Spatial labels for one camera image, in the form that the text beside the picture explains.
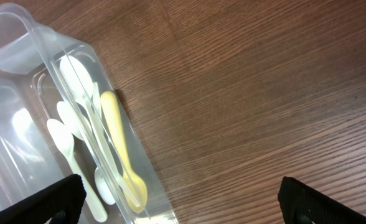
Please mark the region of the yellow plastic spoon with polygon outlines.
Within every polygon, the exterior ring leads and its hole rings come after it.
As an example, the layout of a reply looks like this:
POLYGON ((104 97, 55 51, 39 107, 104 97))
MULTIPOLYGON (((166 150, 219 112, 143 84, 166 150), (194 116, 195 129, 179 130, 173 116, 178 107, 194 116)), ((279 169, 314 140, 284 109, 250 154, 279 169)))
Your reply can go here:
POLYGON ((124 195, 132 211, 140 213, 144 210, 148 201, 148 188, 145 181, 131 166, 124 135, 121 110, 116 94, 111 91, 103 92, 100 96, 100 103, 110 137, 123 166, 122 178, 127 185, 127 189, 124 190, 124 195))

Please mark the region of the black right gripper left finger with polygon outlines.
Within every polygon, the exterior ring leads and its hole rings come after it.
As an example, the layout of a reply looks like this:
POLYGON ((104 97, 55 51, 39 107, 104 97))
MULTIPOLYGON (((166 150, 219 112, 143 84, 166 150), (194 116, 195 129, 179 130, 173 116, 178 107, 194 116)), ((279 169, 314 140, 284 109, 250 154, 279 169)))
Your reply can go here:
POLYGON ((77 224, 86 197, 83 178, 71 174, 0 211, 0 224, 77 224))

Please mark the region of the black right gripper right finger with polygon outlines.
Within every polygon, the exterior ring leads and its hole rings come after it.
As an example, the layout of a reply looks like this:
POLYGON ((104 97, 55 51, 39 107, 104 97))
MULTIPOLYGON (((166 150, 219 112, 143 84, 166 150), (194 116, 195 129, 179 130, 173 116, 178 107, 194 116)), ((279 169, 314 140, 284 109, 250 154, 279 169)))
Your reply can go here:
POLYGON ((278 202, 283 220, 288 224, 366 223, 366 216, 293 177, 283 177, 278 192, 278 202))

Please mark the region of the white plastic spoon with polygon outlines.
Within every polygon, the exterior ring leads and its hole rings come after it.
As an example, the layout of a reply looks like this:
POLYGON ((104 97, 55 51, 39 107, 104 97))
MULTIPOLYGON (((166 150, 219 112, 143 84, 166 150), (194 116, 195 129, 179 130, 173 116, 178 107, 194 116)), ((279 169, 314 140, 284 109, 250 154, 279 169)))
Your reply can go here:
POLYGON ((113 173, 115 181, 123 189, 123 193, 125 194, 127 201, 132 202, 134 207, 140 206, 141 201, 138 199, 135 191, 131 189, 131 187, 118 171, 116 162, 105 138, 101 119, 95 113, 95 108, 92 108, 92 96, 94 89, 91 76, 78 59, 68 55, 64 55, 61 58, 60 71, 67 82, 67 85, 71 88, 71 92, 75 98, 75 101, 82 105, 82 107, 87 112, 91 123, 91 129, 96 140, 98 141, 100 150, 113 173))
POLYGON ((52 118, 47 120, 47 129, 57 149, 67 160, 72 172, 81 176, 84 189, 87 193, 85 201, 94 219, 100 223, 105 222, 108 214, 74 157, 75 141, 72 133, 67 130, 62 122, 52 118))
MULTIPOLYGON (((78 139, 84 140, 78 128, 79 122, 75 119, 75 115, 71 107, 64 101, 59 101, 57 103, 57 112, 67 129, 78 139)), ((108 188, 105 178, 101 174, 100 169, 97 167, 94 172, 94 179, 96 188, 105 203, 108 205, 113 205, 116 203, 113 198, 110 189, 108 188)))

